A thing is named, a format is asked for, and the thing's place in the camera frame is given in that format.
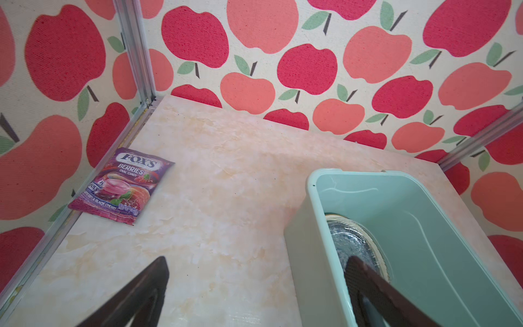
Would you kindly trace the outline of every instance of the table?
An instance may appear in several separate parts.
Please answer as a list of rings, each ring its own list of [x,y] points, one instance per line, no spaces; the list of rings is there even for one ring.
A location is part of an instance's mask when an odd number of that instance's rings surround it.
[[[130,148],[176,162],[135,223],[83,213],[7,326],[74,326],[160,255],[160,326],[301,326],[283,228],[318,168],[422,182],[523,311],[523,291],[435,163],[166,96]]]

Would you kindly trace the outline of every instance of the round object inside bin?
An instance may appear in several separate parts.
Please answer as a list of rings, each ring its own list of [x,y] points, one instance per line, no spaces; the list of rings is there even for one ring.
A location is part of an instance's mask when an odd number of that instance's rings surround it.
[[[365,227],[334,213],[326,213],[325,218],[344,270],[349,258],[355,255],[383,279],[390,281],[380,249]]]

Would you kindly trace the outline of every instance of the beige marble pattern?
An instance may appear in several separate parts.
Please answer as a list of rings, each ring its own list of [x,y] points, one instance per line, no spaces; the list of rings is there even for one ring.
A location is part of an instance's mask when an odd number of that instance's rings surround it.
[[[418,178],[523,308],[523,292],[439,166],[167,96],[131,148],[175,161],[135,226],[82,214],[8,326],[73,326],[159,255],[160,326],[300,326],[283,228],[318,168]]]

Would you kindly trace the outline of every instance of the light blue plastic container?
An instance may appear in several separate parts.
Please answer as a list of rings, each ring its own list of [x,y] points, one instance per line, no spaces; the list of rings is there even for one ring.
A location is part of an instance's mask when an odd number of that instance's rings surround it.
[[[320,169],[285,228],[304,327],[356,327],[325,213],[362,224],[391,285],[442,326],[523,326],[523,319],[428,190],[412,176]]]

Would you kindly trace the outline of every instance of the fox's berries candy bag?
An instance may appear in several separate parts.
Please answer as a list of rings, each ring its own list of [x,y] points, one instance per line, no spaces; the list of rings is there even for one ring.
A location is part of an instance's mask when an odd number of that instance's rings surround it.
[[[132,225],[174,163],[119,148],[69,208]]]

